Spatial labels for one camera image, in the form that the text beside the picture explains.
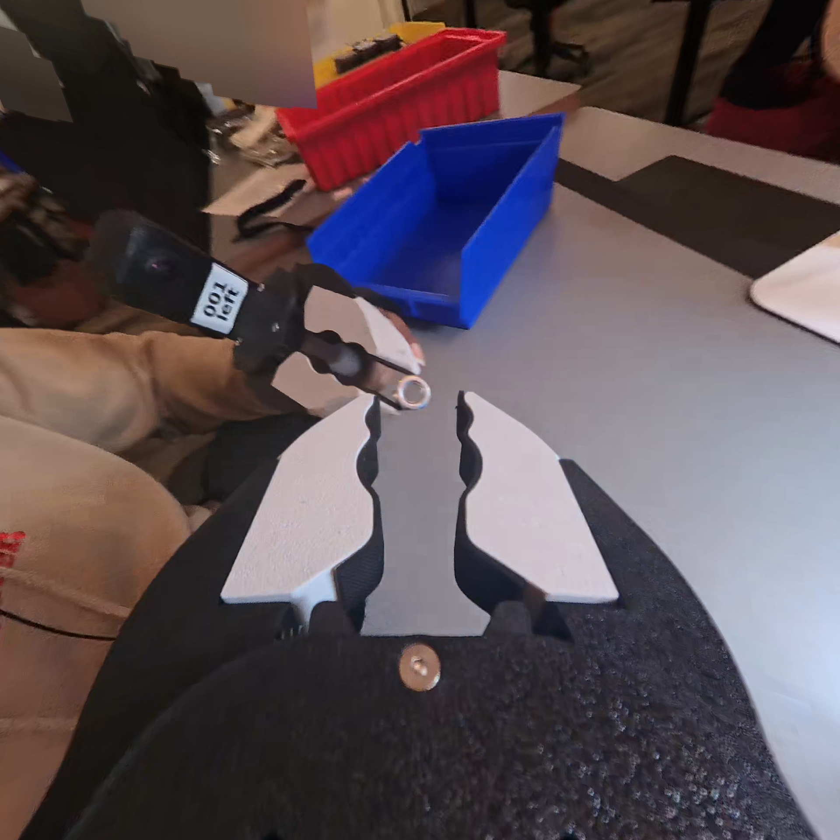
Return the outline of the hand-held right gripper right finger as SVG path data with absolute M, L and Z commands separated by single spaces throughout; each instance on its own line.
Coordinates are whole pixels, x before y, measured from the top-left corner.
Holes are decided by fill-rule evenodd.
M 484 613 L 521 602 L 617 604 L 620 592 L 565 475 L 538 435 L 475 392 L 460 392 L 455 580 Z

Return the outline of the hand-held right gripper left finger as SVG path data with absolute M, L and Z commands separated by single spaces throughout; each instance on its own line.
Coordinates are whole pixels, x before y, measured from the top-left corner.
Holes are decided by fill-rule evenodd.
M 226 604 L 286 603 L 309 625 L 336 602 L 355 627 L 384 572 L 380 401 L 361 395 L 312 426 L 278 458 L 231 571 Z

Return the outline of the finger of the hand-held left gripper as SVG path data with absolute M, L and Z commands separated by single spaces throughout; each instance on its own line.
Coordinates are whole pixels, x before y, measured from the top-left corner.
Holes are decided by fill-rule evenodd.
M 328 289 L 312 289 L 305 303 L 305 329 L 335 333 L 342 344 L 362 349 L 366 358 L 391 370 L 412 375 L 401 331 L 382 310 L 362 297 L 348 297 Z
M 312 360 L 292 353 L 278 365 L 270 385 L 315 417 L 327 417 L 354 399 L 371 394 L 355 385 L 344 385 L 330 372 L 319 373 Z

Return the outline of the blue plastic bin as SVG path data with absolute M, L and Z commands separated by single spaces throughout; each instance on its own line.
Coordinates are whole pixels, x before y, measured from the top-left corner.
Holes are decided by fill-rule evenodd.
M 420 132 L 308 238 L 404 316 L 470 329 L 548 212 L 561 112 Z

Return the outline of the person's left forearm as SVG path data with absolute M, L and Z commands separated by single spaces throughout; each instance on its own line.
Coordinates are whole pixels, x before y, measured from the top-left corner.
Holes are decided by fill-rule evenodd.
M 120 453 L 169 427 L 206 434 L 289 411 L 224 339 L 2 329 L 2 419 Z

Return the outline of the black wrist rest pad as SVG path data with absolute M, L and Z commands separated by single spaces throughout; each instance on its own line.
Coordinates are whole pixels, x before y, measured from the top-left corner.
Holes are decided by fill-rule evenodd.
M 255 470 L 278 459 L 319 423 L 308 413 L 287 413 L 223 425 L 206 451 L 202 502 L 225 501 Z

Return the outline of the black mesh office chair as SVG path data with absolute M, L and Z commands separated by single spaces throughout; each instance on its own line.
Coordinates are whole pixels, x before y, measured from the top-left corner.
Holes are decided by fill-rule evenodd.
M 66 122 L 9 111 L 2 153 L 78 221 L 126 209 L 209 251 L 209 111 L 196 84 L 135 56 L 81 2 L 2 2 L 2 11 L 54 68 L 70 112 Z

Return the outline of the light wooden board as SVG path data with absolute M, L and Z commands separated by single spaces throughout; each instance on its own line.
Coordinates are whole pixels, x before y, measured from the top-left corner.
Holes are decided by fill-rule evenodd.
M 297 179 L 308 178 L 304 164 L 282 164 L 267 168 L 228 157 L 212 167 L 213 190 L 204 208 L 209 222 L 211 255 L 249 280 L 268 277 L 274 270 L 311 262 L 307 240 L 366 178 L 337 190 L 321 192 L 305 188 L 288 205 L 258 217 L 257 222 L 280 221 L 258 236 L 240 238 L 238 217 L 247 209 L 279 194 Z

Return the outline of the red plastic bin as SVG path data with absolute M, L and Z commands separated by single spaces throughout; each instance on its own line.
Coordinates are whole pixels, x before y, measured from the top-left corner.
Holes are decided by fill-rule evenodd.
M 311 179 L 330 192 L 386 163 L 422 130 L 498 112 L 504 31 L 444 28 L 317 90 L 276 118 Z

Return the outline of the person's torso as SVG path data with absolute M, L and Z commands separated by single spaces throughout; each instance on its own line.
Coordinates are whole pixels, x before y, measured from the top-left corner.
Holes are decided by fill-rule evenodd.
M 18 838 L 112 640 L 191 525 L 117 455 L 7 420 L 1 444 L 2 610 L 18 618 L 2 617 L 1 831 Z

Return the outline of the yellow plastic bin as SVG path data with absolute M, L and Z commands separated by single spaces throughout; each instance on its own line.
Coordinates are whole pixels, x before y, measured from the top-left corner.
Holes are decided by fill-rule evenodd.
M 399 52 L 445 28 L 446 24 L 441 22 L 393 24 L 378 35 L 345 45 L 313 65 L 314 86 L 321 89 L 374 60 Z

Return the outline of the white document stand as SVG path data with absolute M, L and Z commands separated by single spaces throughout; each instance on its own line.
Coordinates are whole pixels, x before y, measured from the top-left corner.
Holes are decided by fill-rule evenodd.
M 769 314 L 839 344 L 839 233 L 754 281 L 749 298 Z

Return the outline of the red bag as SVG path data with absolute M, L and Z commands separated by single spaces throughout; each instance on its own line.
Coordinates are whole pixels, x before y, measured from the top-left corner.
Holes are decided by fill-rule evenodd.
M 839 86 L 814 62 L 734 70 L 705 133 L 807 159 L 839 162 Z

